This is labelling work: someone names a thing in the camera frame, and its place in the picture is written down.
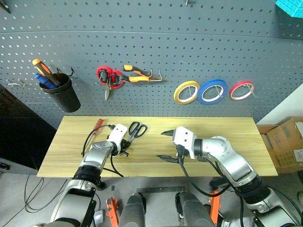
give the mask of wooden table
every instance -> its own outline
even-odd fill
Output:
[[[118,156],[113,159],[116,169],[124,176],[184,176],[178,164],[167,163],[156,157],[156,155],[176,156],[176,146],[171,142],[172,137],[162,136],[161,132],[181,125],[201,139],[217,135],[226,137],[233,149],[244,156],[259,175],[277,175],[252,118],[65,116],[37,176],[73,177],[82,160],[83,143],[99,118],[104,119],[103,124],[121,123],[128,127],[131,122],[139,121],[148,126],[146,133],[133,140],[127,149],[128,157]],[[106,140],[110,132],[108,127],[101,128],[92,142]],[[111,168],[109,160],[105,167]],[[218,175],[209,163],[201,163],[188,157],[185,159],[185,167],[190,176]],[[103,171],[101,176],[117,175]]]

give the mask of pegboard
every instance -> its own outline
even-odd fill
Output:
[[[303,81],[303,20],[274,1],[24,1],[0,10],[0,83],[55,128],[64,115],[248,117],[257,122]],[[69,74],[81,108],[65,113],[39,87],[31,61]],[[158,69],[165,82],[95,84],[100,65]],[[6,79],[26,83],[9,87]],[[176,87],[251,80],[255,96],[178,105]]]

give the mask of orange screwdriver handle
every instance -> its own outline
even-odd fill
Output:
[[[55,86],[60,85],[60,82],[53,76],[52,72],[49,70],[49,68],[40,60],[40,59],[34,59],[33,65],[36,67],[36,69],[46,78],[48,78]]]

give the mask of red tape roll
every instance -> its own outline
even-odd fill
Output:
[[[245,86],[245,85],[249,87],[250,91],[247,94],[243,95],[243,96],[234,97],[233,96],[234,91],[236,89],[238,89],[239,87]],[[240,101],[240,100],[243,100],[243,99],[249,97],[253,93],[253,91],[254,91],[254,85],[253,85],[253,83],[251,81],[249,81],[249,80],[245,80],[245,81],[242,81],[242,82],[236,84],[235,86],[233,86],[231,88],[230,92],[229,92],[229,95],[230,95],[230,97],[231,97],[232,100]]]

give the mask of robotic arm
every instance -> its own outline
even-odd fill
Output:
[[[246,206],[254,213],[257,226],[284,226],[287,223],[300,225],[287,211],[277,194],[262,182],[261,177],[232,149],[226,138],[214,136],[209,139],[197,139],[193,132],[183,126],[165,131],[162,135],[172,136],[172,142],[178,148],[178,159],[159,156],[165,161],[184,162],[184,156],[190,156],[191,159],[205,157],[216,161],[237,195],[243,197]]]
[[[89,227],[93,225],[100,175],[108,157],[121,152],[121,141],[127,127],[117,124],[107,141],[95,142],[81,161],[73,179],[60,196],[47,227]]]

